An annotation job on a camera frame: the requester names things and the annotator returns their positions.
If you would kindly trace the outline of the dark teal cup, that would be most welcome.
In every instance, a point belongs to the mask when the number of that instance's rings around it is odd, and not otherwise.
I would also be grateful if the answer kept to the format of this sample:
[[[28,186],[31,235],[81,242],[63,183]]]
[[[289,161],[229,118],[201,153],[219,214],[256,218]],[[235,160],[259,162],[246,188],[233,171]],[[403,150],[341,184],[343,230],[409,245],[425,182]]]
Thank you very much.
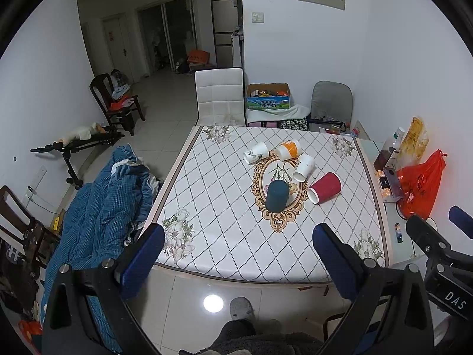
[[[289,198],[289,186],[283,180],[274,180],[268,185],[265,206],[271,213],[282,212]]]

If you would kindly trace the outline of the red ribbed paper cup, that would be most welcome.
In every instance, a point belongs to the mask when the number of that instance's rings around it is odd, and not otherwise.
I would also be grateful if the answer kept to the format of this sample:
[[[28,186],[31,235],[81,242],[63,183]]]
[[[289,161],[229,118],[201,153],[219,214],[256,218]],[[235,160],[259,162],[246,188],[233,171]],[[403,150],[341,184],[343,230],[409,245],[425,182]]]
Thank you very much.
[[[328,172],[308,188],[308,198],[313,204],[321,204],[341,192],[341,181],[333,172]]]

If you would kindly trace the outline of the white cup with calligraphy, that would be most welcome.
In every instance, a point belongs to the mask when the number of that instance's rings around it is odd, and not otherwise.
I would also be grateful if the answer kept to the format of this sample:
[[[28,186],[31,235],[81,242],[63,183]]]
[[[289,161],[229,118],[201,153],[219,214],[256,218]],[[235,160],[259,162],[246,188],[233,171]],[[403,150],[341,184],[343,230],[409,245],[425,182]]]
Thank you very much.
[[[293,178],[300,183],[305,182],[316,167],[315,159],[307,154],[298,157],[297,165],[294,168]]]

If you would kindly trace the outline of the orange plastic bag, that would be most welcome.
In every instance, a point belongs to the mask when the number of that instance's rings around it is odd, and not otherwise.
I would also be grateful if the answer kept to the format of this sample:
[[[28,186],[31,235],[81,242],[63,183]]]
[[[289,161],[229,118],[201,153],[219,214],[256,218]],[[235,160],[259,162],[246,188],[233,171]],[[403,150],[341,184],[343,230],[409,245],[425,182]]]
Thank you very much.
[[[425,163],[403,167],[398,171],[403,197],[398,202],[402,215],[427,219],[435,205],[447,154],[440,149],[433,152]]]

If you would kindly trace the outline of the yellow snack bag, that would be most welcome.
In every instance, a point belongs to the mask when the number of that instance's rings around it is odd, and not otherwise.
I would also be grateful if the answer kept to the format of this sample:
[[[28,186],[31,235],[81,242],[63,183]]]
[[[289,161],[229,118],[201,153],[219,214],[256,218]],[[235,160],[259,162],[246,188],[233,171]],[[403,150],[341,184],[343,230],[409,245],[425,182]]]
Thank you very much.
[[[413,117],[410,128],[401,143],[398,169],[418,164],[427,149],[429,141],[426,124],[421,118]]]

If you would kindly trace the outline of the dark wooden chair at left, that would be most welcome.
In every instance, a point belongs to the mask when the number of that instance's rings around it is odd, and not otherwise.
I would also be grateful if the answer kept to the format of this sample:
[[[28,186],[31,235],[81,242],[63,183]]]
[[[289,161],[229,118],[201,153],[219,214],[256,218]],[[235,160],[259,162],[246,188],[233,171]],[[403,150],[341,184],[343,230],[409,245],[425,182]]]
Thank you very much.
[[[1,278],[24,310],[32,309],[40,272],[46,268],[60,238],[26,210],[7,186],[1,187]]]

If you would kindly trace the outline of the dark wooden chair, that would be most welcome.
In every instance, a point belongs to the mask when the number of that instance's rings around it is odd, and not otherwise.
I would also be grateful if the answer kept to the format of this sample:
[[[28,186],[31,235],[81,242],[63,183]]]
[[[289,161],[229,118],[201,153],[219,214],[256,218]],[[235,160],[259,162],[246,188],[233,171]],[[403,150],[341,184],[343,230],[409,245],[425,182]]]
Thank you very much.
[[[46,268],[60,238],[26,210],[7,186],[1,187],[1,278],[24,310],[32,309],[40,272]]]
[[[145,121],[139,96],[132,93],[132,85],[128,77],[114,68],[110,74],[96,75],[91,80],[89,89],[106,117],[107,123],[112,126],[120,125],[131,136],[135,134],[136,112],[142,121]]]

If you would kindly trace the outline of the blue quilted blanket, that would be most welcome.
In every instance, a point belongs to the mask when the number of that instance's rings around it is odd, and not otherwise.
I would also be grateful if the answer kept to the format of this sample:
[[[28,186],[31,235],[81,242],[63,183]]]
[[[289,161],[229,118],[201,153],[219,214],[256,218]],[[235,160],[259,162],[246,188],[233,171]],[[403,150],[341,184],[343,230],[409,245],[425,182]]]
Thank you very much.
[[[98,267],[116,259],[140,238],[136,229],[148,218],[157,193],[157,181],[130,145],[118,146],[99,175],[77,192],[68,208],[59,245],[46,267],[40,321],[57,272],[64,264],[73,270]],[[98,300],[88,298],[99,334],[106,347],[122,354]]]

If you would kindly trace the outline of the grey slipper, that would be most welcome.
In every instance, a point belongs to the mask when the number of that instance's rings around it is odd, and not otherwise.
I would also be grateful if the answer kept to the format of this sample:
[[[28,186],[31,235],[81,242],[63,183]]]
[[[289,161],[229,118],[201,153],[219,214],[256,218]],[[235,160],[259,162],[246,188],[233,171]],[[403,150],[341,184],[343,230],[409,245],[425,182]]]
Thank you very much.
[[[239,296],[231,300],[229,311],[233,321],[255,321],[255,314],[252,304],[247,298],[243,296]]]

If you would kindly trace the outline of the black exercise bench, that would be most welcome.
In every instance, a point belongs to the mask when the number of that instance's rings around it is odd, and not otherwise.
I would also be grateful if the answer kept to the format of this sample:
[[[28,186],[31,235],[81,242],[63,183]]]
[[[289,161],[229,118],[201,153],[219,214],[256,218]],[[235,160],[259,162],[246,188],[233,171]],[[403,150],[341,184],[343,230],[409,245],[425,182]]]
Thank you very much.
[[[48,144],[45,147],[32,148],[30,152],[35,154],[50,153],[52,151],[59,152],[67,166],[67,172],[69,174],[67,183],[76,190],[79,190],[83,186],[83,180],[79,179],[71,164],[71,155],[100,145],[112,146],[123,137],[124,134],[119,132],[115,127],[102,127],[96,124],[88,130],[76,132],[74,136],[60,139],[60,141],[54,141],[52,144]]]

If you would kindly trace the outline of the grey padded chair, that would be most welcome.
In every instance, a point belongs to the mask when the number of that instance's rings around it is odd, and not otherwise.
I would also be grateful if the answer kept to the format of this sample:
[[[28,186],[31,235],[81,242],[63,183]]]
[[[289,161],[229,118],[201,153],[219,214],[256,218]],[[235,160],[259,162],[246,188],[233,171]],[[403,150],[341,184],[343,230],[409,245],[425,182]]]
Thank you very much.
[[[354,97],[343,83],[319,81],[313,87],[311,112],[307,117],[310,131],[347,133],[350,128]]]

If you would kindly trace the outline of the floral patterned tablecloth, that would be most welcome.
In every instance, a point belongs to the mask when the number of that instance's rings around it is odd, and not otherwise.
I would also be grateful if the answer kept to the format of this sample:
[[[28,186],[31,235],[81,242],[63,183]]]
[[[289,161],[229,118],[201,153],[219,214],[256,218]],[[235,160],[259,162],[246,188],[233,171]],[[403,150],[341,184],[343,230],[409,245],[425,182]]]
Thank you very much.
[[[385,210],[361,143],[278,128],[193,127],[148,219],[158,266],[257,283],[325,283],[313,228],[363,258],[390,261]]]

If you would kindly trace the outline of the cardboard box with blue print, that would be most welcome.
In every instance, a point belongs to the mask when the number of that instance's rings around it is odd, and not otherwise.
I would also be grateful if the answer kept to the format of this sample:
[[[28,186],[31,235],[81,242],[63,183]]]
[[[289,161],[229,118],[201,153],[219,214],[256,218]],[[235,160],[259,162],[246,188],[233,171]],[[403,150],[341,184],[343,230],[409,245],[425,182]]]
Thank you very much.
[[[249,110],[290,109],[291,94],[287,83],[250,83],[245,94]]]

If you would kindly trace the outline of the white leather chair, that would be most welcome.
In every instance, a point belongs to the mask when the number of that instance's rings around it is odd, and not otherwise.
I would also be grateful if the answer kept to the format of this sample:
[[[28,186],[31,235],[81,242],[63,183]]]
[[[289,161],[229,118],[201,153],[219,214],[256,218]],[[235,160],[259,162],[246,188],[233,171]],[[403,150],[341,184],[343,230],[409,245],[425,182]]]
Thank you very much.
[[[195,73],[199,126],[245,126],[244,73],[217,68]]]

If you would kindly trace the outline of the white light switch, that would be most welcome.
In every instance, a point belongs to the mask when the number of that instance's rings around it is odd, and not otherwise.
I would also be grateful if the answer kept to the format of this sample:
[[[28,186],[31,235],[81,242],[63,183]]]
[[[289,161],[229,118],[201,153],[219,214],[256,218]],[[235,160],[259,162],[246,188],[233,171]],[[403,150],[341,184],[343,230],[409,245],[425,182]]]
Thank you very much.
[[[252,23],[264,23],[265,16],[263,12],[253,12],[252,13]]]

